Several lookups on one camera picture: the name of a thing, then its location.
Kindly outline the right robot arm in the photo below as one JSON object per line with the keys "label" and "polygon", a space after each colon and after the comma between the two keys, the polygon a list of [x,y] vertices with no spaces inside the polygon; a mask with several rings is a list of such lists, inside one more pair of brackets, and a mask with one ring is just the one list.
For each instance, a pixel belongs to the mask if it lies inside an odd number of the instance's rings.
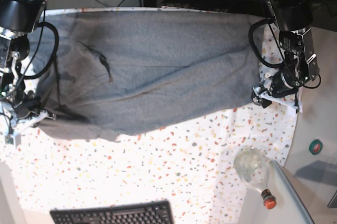
{"label": "right robot arm", "polygon": [[[59,36],[57,29],[45,21],[47,1],[1,0],[1,106],[15,122],[31,120],[43,113],[40,98],[25,93],[24,81],[40,78],[56,60]],[[27,36],[38,28],[53,32],[54,46],[44,68],[28,76],[21,71],[30,49]]]}

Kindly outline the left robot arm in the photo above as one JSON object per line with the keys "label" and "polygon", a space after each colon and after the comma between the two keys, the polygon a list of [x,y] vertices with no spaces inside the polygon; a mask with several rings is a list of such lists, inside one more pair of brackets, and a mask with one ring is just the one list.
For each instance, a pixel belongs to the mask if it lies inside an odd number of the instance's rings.
{"label": "left robot arm", "polygon": [[[268,14],[250,27],[249,43],[260,63],[275,69],[276,73],[254,86],[251,98],[256,105],[267,108],[278,99],[297,95],[301,87],[307,88],[308,82],[321,79],[321,76],[314,52],[311,30],[313,14],[309,0],[261,1]],[[253,40],[257,28],[272,24],[279,30],[279,34],[273,37],[282,58],[277,64],[267,62]]]}

